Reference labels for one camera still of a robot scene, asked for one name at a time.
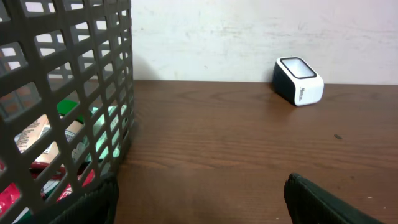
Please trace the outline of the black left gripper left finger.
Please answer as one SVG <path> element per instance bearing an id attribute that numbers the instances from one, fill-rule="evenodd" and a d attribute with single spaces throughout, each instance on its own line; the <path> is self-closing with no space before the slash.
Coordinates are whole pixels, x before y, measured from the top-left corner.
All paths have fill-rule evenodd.
<path id="1" fill-rule="evenodd" d="M 97 224 L 113 223 L 119 199 L 119 185 L 113 173 L 102 175 L 100 182 L 71 194 L 48 208 L 19 220 L 21 224 Z"/>

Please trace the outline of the grey plastic shopping basket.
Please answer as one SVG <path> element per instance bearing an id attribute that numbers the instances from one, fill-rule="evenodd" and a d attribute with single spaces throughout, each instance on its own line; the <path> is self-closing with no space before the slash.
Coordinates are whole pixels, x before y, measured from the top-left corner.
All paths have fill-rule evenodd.
<path id="1" fill-rule="evenodd" d="M 116 176 L 136 125 L 131 26 L 130 0 L 1 1 L 1 192 L 21 193 L 2 223 Z M 36 178 L 34 165 L 46 165 Z"/>

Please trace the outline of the white barcode scanner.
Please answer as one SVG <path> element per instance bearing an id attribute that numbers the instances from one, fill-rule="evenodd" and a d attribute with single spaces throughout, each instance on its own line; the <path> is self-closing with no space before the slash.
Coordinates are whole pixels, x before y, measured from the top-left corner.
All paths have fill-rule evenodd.
<path id="1" fill-rule="evenodd" d="M 278 58 L 272 85 L 276 93 L 294 106 L 318 103 L 325 86 L 323 78 L 300 57 Z"/>

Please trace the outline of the red snack bag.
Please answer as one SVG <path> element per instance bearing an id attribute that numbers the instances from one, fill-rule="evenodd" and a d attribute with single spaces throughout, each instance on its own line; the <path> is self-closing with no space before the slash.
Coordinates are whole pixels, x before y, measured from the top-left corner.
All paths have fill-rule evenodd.
<path id="1" fill-rule="evenodd" d="M 39 174 L 41 174 L 42 171 L 44 171 L 45 168 L 46 165 L 34 165 L 29 170 L 30 173 L 32 174 L 32 177 L 36 178 L 39 176 Z M 56 173 L 50 178 L 50 180 L 48 180 L 47 183 L 42 187 L 40 194 L 44 200 L 47 200 L 51 196 L 52 192 L 55 190 L 57 185 L 63 179 L 64 175 L 65 175 L 65 170 L 63 169 L 63 167 L 61 167 L 60 171 L 56 171 Z M 95 178 L 95 172 L 92 169 L 90 170 L 90 173 L 84 180 L 83 186 L 92 182 L 94 178 Z M 66 196 L 70 195 L 72 192 L 73 189 L 71 185 L 68 184 L 57 200 L 65 198 Z M 19 192 L 19 189 L 14 183 L 9 184 L 9 186 L 6 187 L 1 192 L 1 216 L 3 216 L 13 206 L 13 204 L 19 199 L 20 196 L 21 193 Z M 26 207 L 25 209 L 23 209 L 23 211 L 21 211 L 21 213 L 13 221 L 13 223 L 16 223 L 30 216 L 31 216 L 30 210 Z"/>

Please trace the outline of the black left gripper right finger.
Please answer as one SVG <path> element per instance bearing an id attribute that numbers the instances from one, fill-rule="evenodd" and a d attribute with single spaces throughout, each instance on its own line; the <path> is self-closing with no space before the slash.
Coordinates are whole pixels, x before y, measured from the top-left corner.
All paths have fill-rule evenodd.
<path id="1" fill-rule="evenodd" d="M 284 200 L 293 224 L 380 223 L 297 173 L 285 182 Z"/>

